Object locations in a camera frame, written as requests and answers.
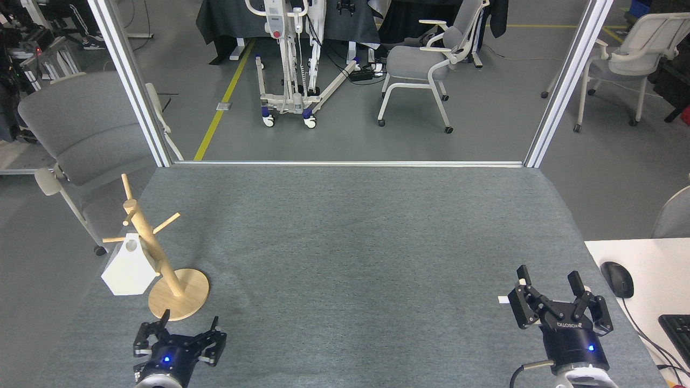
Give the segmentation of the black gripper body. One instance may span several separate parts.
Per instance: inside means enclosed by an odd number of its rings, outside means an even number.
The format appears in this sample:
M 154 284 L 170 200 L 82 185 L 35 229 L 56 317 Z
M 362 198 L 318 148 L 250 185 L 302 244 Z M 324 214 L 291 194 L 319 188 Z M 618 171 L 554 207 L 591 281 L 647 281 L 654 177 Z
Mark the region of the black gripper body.
M 188 386 L 197 359 L 188 346 L 191 337 L 161 339 L 152 356 L 135 366 L 136 386 Z
M 554 361 L 552 372 L 563 369 L 594 368 L 607 370 L 607 359 L 601 342 L 593 331 L 592 321 L 584 314 L 574 320 L 568 314 L 541 311 L 541 331 L 547 358 Z

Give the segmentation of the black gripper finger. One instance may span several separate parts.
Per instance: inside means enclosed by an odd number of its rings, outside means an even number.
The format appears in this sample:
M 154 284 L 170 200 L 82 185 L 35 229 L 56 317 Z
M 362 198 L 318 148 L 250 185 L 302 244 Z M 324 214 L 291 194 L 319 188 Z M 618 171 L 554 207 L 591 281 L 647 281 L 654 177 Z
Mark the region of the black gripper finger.
M 554 321 L 547 320 L 546 318 L 546 314 L 554 312 L 552 300 L 532 286 L 527 265 L 521 265 L 516 270 L 516 273 L 519 281 L 515 288 L 508 293 L 508 302 L 518 327 L 527 329 L 529 325 L 539 320 L 544 328 L 554 328 Z
M 607 309 L 606 300 L 601 295 L 594 295 L 585 287 L 579 272 L 571 271 L 567 276 L 571 286 L 572 294 L 576 297 L 574 300 L 575 309 L 571 313 L 570 318 L 574 322 L 580 322 L 585 317 L 585 311 L 589 308 L 593 331 L 597 336 L 606 336 L 606 334 L 613 331 L 613 322 Z
M 156 336 L 158 340 L 169 335 L 165 328 L 170 319 L 170 309 L 166 309 L 162 317 L 157 322 L 143 322 L 140 325 L 135 340 L 133 342 L 133 356 L 140 358 L 152 354 L 152 347 L 149 346 L 148 337 Z
M 188 341 L 192 357 L 209 366 L 218 364 L 226 346 L 227 334 L 221 331 L 218 322 L 219 317 L 215 316 L 209 330 L 192 337 Z

